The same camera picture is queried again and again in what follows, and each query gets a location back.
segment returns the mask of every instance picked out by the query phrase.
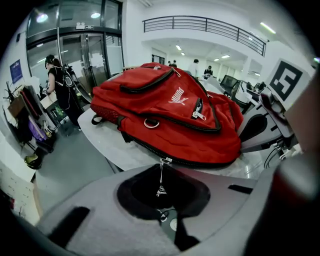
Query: blue sign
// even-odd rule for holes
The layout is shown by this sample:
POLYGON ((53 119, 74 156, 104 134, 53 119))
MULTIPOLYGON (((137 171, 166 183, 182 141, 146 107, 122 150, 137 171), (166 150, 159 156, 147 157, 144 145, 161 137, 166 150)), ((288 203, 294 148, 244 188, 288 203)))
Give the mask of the blue sign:
POLYGON ((11 78, 13 83, 16 83, 22 78, 20 59, 18 59, 15 63, 13 63, 10 66, 10 73, 11 73, 11 78))

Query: purple bag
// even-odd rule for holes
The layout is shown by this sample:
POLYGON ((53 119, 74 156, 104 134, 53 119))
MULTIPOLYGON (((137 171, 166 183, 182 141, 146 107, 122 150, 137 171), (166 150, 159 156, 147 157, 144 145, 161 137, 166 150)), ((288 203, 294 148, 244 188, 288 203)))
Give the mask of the purple bag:
POLYGON ((43 142, 43 141, 45 141, 47 139, 46 133, 41 128, 39 128, 38 124, 30 116, 29 116, 28 127, 29 127, 33 137, 37 141, 43 142))

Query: red backpack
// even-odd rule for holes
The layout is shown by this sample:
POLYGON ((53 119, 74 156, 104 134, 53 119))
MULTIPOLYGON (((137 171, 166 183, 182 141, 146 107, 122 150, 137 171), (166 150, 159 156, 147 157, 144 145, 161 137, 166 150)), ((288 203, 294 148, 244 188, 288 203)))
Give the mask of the red backpack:
POLYGON ((214 167, 240 155, 239 107, 179 68, 146 63, 93 88, 93 94, 93 111, 117 124, 126 142, 172 163, 214 167))

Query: balcony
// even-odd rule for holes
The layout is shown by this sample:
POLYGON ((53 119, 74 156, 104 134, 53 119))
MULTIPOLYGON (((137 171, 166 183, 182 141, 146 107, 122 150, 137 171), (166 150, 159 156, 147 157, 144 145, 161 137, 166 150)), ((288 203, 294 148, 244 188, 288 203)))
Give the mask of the balcony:
POLYGON ((265 56, 266 43, 235 25, 224 21, 199 17, 199 16, 164 16, 143 20, 143 31, 145 33, 158 30, 198 30, 214 33, 235 40, 258 54, 265 56))

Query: doorway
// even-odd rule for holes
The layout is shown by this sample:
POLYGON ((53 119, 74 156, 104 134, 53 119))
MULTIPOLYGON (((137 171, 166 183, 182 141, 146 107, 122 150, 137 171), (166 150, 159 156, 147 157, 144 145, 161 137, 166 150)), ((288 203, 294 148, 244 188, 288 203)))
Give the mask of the doorway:
POLYGON ((102 34, 73 34, 60 37, 61 59, 74 70, 85 91, 92 95, 93 88, 109 79, 104 58, 102 34))

